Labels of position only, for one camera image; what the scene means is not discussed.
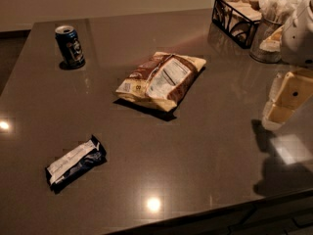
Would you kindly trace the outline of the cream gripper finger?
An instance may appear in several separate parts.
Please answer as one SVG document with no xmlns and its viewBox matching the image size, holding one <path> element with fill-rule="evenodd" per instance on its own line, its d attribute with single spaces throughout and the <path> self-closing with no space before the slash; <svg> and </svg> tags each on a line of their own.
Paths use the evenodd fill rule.
<svg viewBox="0 0 313 235">
<path fill-rule="evenodd" d="M 269 92 L 269 100 L 274 101 L 284 80 L 284 74 L 282 72 L 278 72 L 273 79 L 270 92 Z"/>
<path fill-rule="evenodd" d="M 313 96 L 313 71 L 297 69 L 283 72 L 284 80 L 274 101 L 266 102 L 262 113 L 262 126 L 277 130 L 295 111 Z"/>
</svg>

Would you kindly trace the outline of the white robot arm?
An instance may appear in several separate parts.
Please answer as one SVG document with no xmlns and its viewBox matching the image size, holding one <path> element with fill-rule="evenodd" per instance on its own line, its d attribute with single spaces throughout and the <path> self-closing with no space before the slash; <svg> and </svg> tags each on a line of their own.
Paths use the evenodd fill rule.
<svg viewBox="0 0 313 235">
<path fill-rule="evenodd" d="M 294 70 L 278 72 L 263 110 L 262 125 L 274 131 L 313 96 L 313 0 L 302 0 L 282 28 L 282 61 Z"/>
</svg>

